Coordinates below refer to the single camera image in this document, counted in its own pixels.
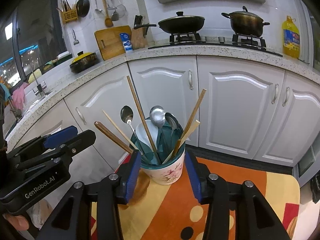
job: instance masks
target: yellow circle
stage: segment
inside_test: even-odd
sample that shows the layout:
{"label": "yellow circle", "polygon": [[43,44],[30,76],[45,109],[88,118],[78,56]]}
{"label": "yellow circle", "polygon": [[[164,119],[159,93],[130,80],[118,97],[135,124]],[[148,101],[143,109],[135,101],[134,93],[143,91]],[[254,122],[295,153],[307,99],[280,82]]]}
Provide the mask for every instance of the yellow circle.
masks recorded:
{"label": "yellow circle", "polygon": [[229,216],[229,230],[233,227],[233,225],[235,224],[235,219],[233,218],[233,216]]}
{"label": "yellow circle", "polygon": [[190,211],[190,220],[192,222],[198,222],[203,215],[203,208],[201,206],[194,206]]}
{"label": "yellow circle", "polygon": [[204,232],[200,233],[200,234],[196,237],[196,240],[202,240],[202,238],[203,238],[203,233],[204,233]]}

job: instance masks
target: white cabinet door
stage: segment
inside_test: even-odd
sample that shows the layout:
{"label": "white cabinet door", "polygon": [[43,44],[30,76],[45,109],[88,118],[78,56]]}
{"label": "white cabinet door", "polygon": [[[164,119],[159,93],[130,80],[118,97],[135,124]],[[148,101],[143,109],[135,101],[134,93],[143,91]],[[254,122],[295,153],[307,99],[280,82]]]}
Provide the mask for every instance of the white cabinet door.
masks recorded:
{"label": "white cabinet door", "polygon": [[[43,115],[26,132],[26,134],[17,143],[17,146],[39,135],[44,136],[47,134],[53,134],[69,127],[70,125],[77,127],[78,133],[82,132],[68,110],[67,105],[62,100]],[[105,176],[111,174],[113,170],[99,155],[97,150],[93,146],[90,146],[72,158],[72,163],[69,166],[69,172],[71,174],[71,178],[45,197],[53,208],[76,181],[83,181],[85,184],[99,182]]]}
{"label": "white cabinet door", "polygon": [[118,168],[119,160],[125,151],[101,133],[94,126],[94,122],[102,122],[111,132],[128,144],[102,112],[102,110],[106,111],[118,127],[129,138],[131,137],[130,126],[122,122],[120,117],[122,107],[127,105],[132,108],[134,128],[141,122],[141,119],[126,77],[128,75],[130,75],[128,65],[123,63],[92,79],[65,98],[68,108],[81,129],[90,129],[96,133],[97,139],[94,147],[114,170]]}
{"label": "white cabinet door", "polygon": [[276,114],[254,159],[296,165],[320,131],[319,97],[319,85],[287,72]]}
{"label": "white cabinet door", "polygon": [[284,70],[225,57],[197,61],[199,87],[208,90],[200,105],[199,147],[252,159],[275,113]]}
{"label": "white cabinet door", "polygon": [[[135,60],[129,62],[129,68],[145,117],[153,106],[160,105],[185,128],[199,98],[196,56]],[[186,143],[198,146],[198,137],[197,128]]]}

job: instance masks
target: black baseboard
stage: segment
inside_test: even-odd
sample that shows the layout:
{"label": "black baseboard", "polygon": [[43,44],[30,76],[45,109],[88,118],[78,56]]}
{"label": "black baseboard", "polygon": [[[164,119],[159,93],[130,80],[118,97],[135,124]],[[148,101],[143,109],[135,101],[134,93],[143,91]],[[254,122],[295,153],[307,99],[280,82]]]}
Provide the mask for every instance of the black baseboard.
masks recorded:
{"label": "black baseboard", "polygon": [[215,162],[226,163],[226,164],[258,170],[258,171],[268,171],[268,172],[292,175],[292,167],[288,167],[288,166],[265,163],[265,162],[260,162],[256,160],[249,160],[246,158],[241,158],[241,157],[237,157],[229,154],[211,151],[211,150],[207,150],[204,148],[195,147],[191,145],[186,145],[186,151],[191,151],[197,157],[215,161]]}

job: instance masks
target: silver bolt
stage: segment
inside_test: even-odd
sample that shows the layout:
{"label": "silver bolt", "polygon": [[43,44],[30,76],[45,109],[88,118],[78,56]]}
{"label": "silver bolt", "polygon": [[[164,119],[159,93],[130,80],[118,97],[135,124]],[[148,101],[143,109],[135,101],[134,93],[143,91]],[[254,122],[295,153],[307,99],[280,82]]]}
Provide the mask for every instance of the silver bolt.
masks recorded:
{"label": "silver bolt", "polygon": [[209,174],[209,179],[216,180],[218,178],[219,178],[219,176],[217,174],[215,174],[215,173],[210,173]]}
{"label": "silver bolt", "polygon": [[253,182],[251,180],[246,180],[244,183],[247,187],[253,187]]}
{"label": "silver bolt", "polygon": [[82,182],[81,181],[77,181],[75,184],[73,184],[74,188],[81,188],[82,187]]}
{"label": "silver bolt", "polygon": [[118,178],[119,178],[118,174],[112,173],[109,175],[109,179],[111,179],[111,180],[116,180]]}

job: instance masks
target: yellow oil bottle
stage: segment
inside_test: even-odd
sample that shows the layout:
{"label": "yellow oil bottle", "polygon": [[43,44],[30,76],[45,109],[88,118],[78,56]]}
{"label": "yellow oil bottle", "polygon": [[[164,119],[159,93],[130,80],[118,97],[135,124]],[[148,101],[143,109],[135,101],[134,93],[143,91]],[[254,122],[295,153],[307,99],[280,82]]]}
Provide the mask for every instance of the yellow oil bottle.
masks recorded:
{"label": "yellow oil bottle", "polygon": [[287,20],[282,24],[282,31],[283,53],[288,56],[298,58],[300,54],[299,30],[289,15],[287,15]]}

